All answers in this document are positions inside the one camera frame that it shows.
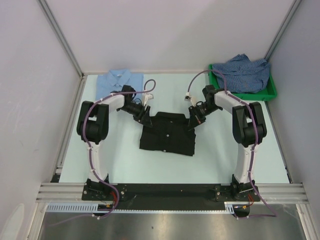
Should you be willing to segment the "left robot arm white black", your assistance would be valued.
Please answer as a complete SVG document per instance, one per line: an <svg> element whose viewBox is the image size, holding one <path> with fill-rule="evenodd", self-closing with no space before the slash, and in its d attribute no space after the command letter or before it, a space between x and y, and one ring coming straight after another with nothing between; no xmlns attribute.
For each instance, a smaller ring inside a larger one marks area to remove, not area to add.
<svg viewBox="0 0 320 240"><path fill-rule="evenodd" d="M109 133L109 116L114 111L125 111L133 120L146 127L152 126L150 106L152 89L135 91L130 85L124 85L121 91L92 101L84 101L80 108L76 131L81 140L87 144L89 176L85 182L84 197L94 196L100 200L115 194L116 189L109 182L108 168L100 161L100 148Z"/></svg>

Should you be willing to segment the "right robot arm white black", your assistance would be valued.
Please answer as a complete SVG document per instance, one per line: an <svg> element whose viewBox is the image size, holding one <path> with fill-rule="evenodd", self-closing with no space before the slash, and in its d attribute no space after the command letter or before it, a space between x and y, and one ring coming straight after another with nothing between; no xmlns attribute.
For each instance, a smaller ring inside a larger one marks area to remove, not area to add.
<svg viewBox="0 0 320 240"><path fill-rule="evenodd" d="M256 154L267 135L262 106L259 102L247 103L230 91L215 89L213 85L206 85L202 93L205 101L199 102L195 102L189 92L185 95L184 99L190 102L188 128L192 130L204 124L206 116L217 110L225 110L231 114L232 135L238 144L237 163L230 186L215 192L226 193L228 198L235 201L253 202L258 191L254 180Z"/></svg>

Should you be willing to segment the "black long sleeve shirt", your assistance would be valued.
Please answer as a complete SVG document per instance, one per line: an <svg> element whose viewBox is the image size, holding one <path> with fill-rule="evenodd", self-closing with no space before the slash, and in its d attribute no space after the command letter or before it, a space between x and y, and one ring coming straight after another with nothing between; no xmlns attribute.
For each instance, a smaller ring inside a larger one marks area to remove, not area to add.
<svg viewBox="0 0 320 240"><path fill-rule="evenodd" d="M144 126L139 148L192 157L195 154L195 130L188 129L189 119L183 113L157 112L150 118L152 126Z"/></svg>

